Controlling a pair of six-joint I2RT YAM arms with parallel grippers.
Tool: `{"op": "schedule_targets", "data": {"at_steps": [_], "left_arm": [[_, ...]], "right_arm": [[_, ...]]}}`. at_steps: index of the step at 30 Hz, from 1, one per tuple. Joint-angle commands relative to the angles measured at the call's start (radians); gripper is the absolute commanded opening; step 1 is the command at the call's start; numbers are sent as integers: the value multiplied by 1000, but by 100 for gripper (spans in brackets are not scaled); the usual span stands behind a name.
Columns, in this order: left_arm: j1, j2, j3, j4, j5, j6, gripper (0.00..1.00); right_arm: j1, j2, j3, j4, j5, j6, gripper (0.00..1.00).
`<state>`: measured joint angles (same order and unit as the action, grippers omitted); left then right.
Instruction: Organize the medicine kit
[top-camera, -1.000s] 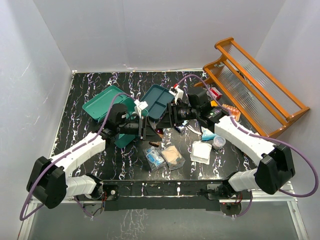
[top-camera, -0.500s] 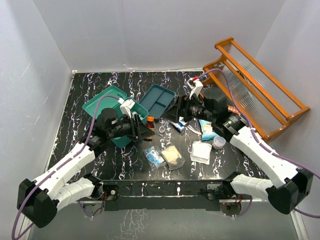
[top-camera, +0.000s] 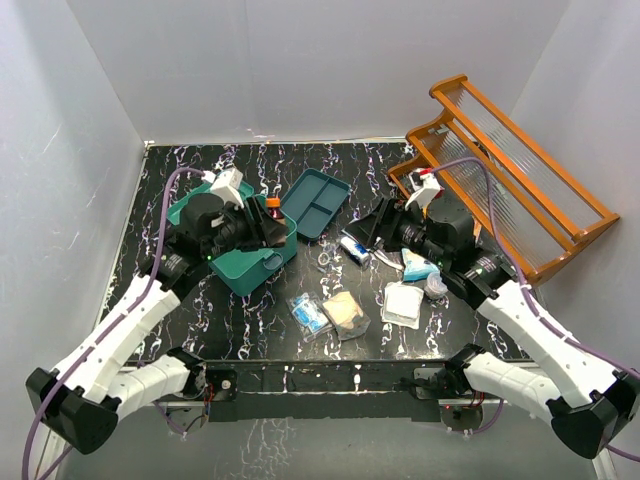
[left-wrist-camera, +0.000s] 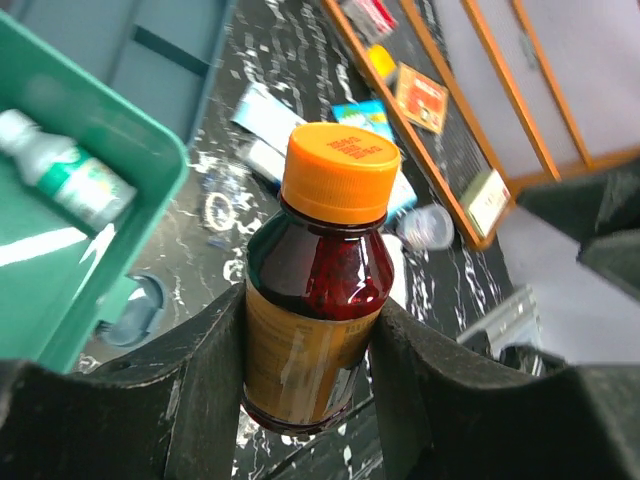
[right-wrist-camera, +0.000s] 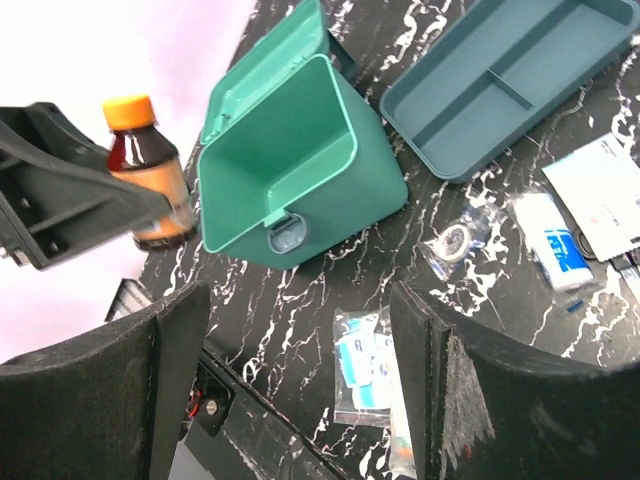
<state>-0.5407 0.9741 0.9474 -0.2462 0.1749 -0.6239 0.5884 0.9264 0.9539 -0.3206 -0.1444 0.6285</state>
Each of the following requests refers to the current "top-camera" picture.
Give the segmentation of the beige bandage bag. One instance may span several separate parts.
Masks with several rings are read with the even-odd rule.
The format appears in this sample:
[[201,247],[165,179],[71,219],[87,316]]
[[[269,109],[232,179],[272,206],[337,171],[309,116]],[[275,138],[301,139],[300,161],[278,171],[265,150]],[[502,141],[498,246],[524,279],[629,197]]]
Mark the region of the beige bandage bag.
[[323,301],[321,306],[341,342],[364,335],[371,323],[369,317],[349,291],[337,293]]

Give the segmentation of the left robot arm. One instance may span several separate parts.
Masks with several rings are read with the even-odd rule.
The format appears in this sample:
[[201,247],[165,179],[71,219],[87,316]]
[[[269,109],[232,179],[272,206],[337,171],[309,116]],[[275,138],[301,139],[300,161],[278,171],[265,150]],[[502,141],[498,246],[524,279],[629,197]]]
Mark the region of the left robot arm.
[[179,348],[136,372],[121,369],[208,275],[211,261],[234,250],[280,248],[289,231],[256,196],[241,204],[211,193],[191,196],[177,224],[161,224],[154,256],[109,315],[53,369],[37,368],[29,375],[26,390],[37,423],[90,454],[137,409],[165,395],[200,396],[207,383],[204,363]]

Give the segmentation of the brown medicine bottle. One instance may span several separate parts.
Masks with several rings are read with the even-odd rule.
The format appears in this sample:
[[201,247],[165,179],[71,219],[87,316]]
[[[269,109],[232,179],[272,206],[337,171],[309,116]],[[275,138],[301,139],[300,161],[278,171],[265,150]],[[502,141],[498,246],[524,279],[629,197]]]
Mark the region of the brown medicine bottle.
[[280,209],[281,201],[278,197],[266,198],[265,205],[271,218],[283,225],[286,224],[285,216]]

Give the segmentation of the blue wet wipes pack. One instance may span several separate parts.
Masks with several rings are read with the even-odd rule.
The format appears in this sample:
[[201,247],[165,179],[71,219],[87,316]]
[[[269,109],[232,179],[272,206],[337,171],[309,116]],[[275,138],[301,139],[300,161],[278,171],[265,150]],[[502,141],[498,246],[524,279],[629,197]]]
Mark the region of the blue wet wipes pack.
[[401,256],[404,264],[404,282],[425,280],[430,274],[440,272],[437,265],[426,260],[421,255],[415,254],[407,248],[403,248],[401,250]]

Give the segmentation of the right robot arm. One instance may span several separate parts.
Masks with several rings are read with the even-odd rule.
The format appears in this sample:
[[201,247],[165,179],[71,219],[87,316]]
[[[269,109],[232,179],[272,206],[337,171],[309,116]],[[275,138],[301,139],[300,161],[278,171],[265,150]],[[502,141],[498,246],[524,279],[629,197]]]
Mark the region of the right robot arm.
[[593,459],[639,410],[639,375],[586,350],[539,305],[499,253],[477,245],[474,220],[461,206],[428,213],[383,198],[346,227],[364,247],[403,248],[434,263],[448,291],[499,326],[538,365],[533,373],[468,344],[416,386],[460,397],[497,396],[549,424],[573,453]]

